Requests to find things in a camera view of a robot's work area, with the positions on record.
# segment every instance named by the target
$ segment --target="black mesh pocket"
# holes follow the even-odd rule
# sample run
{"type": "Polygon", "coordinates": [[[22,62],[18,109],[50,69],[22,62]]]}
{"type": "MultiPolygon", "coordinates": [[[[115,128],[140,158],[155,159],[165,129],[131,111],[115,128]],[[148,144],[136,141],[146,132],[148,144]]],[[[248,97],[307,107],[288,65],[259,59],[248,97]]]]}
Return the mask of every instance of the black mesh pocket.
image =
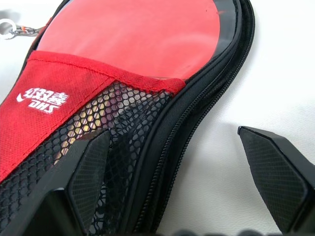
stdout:
{"type": "Polygon", "coordinates": [[[83,134],[108,128],[111,145],[90,234],[115,233],[132,176],[152,124],[170,94],[150,93],[114,82],[59,127],[0,184],[0,232],[18,213],[43,174],[83,134]]]}

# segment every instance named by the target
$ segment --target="white logo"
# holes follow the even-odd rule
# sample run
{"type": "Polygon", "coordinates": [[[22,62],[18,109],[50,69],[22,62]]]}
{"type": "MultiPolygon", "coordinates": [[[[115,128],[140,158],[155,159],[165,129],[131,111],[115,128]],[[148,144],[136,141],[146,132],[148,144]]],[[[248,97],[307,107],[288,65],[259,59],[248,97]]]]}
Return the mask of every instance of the white logo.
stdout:
{"type": "Polygon", "coordinates": [[[53,92],[44,88],[31,88],[23,96],[19,94],[16,100],[22,102],[27,98],[31,99],[29,107],[51,114],[54,109],[58,109],[65,103],[68,95],[64,92],[53,92]]]}

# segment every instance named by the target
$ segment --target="white surface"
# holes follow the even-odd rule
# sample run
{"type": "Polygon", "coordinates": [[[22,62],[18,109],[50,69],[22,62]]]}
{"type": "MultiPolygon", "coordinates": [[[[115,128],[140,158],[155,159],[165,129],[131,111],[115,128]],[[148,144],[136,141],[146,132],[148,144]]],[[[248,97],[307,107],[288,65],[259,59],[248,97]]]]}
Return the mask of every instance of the white surface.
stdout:
{"type": "MultiPolygon", "coordinates": [[[[41,27],[59,3],[1,2],[0,16],[10,10],[16,23],[41,27]]],[[[278,231],[253,183],[237,136],[239,125],[285,136],[315,163],[315,1],[252,0],[252,4],[257,23],[252,51],[196,131],[160,233],[169,235],[182,228],[229,235],[245,228],[278,231]]],[[[0,42],[0,102],[14,84],[32,40],[16,37],[0,42]]]]}

